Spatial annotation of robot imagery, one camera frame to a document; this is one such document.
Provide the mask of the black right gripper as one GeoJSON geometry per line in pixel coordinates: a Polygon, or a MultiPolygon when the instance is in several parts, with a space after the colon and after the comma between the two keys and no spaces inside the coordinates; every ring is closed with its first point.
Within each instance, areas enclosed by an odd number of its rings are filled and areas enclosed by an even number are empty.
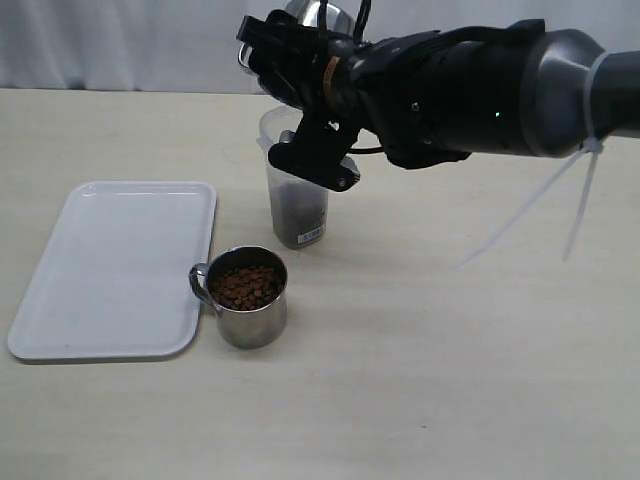
{"type": "Polygon", "coordinates": [[[348,151],[360,132],[377,137],[377,150],[388,144],[364,96],[372,86],[365,76],[390,40],[306,27],[296,18],[253,16],[243,18],[236,39],[250,46],[249,69],[264,90],[301,113],[295,130],[269,149],[269,164],[335,192],[354,187],[361,175],[348,151]]]}

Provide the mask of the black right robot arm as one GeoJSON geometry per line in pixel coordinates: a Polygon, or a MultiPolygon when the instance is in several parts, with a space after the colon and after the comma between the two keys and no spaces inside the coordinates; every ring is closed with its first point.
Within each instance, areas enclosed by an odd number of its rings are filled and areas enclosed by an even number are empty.
{"type": "Polygon", "coordinates": [[[364,130],[407,170],[476,152],[559,158],[639,133],[638,53],[541,19],[370,43],[275,10],[245,17],[237,37],[262,88],[302,112],[269,163],[336,192],[359,180],[347,158],[364,130]]]}

